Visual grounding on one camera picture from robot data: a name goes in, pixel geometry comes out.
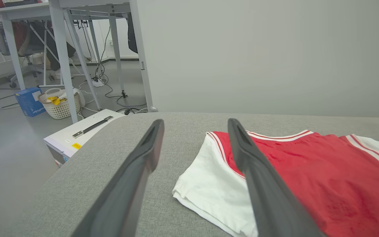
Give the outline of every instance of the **sticker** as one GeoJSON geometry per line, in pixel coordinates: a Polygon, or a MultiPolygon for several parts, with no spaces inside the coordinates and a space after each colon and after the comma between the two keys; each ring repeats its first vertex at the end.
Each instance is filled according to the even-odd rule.
{"type": "Polygon", "coordinates": [[[40,92],[40,91],[32,93],[32,95],[33,95],[33,98],[35,99],[35,101],[39,101],[39,98],[38,98],[38,96],[39,96],[40,94],[41,94],[41,92],[40,92]]]}
{"type": "Polygon", "coordinates": [[[77,150],[81,148],[80,144],[73,144],[72,147],[74,147],[77,150]]]}

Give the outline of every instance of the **basketball jersey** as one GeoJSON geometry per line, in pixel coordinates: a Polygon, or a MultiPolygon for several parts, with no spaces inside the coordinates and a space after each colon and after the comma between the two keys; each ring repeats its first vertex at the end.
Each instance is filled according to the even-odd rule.
{"type": "MultiPolygon", "coordinates": [[[[308,130],[286,137],[248,135],[324,233],[379,236],[378,141],[308,130]]],[[[236,167],[225,132],[207,132],[172,193],[230,235],[261,235],[245,177],[236,167]]]]}

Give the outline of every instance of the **baseboard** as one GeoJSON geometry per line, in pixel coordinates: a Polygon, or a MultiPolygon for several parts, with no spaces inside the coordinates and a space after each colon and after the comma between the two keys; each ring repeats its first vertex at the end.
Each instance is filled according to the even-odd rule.
{"type": "MultiPolygon", "coordinates": [[[[122,57],[121,61],[138,61],[138,56],[129,56],[129,57],[122,57]]],[[[116,61],[115,57],[106,57],[102,60],[102,64],[106,62],[116,61]]],[[[87,63],[87,66],[97,66],[98,63],[87,63]]]]}

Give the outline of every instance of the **gray upholstered table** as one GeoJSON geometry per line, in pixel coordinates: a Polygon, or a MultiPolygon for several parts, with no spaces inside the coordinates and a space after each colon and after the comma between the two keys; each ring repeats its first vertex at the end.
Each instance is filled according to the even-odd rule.
{"type": "Polygon", "coordinates": [[[139,236],[224,236],[174,198],[176,180],[192,163],[206,131],[227,131],[237,118],[250,131],[285,136],[304,129],[322,135],[357,134],[379,141],[379,118],[255,114],[150,113],[119,118],[88,141],[33,196],[7,230],[14,236],[68,236],[155,119],[164,120],[162,164],[149,177],[139,236]]]}

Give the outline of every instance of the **blue box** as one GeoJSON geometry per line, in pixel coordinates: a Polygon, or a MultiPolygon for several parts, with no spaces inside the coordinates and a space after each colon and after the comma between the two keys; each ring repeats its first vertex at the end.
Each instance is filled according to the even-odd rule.
{"type": "Polygon", "coordinates": [[[42,103],[39,101],[38,96],[42,93],[42,90],[38,87],[30,87],[20,92],[15,93],[15,99],[17,99],[21,110],[25,116],[35,117],[46,111],[42,103]]]}

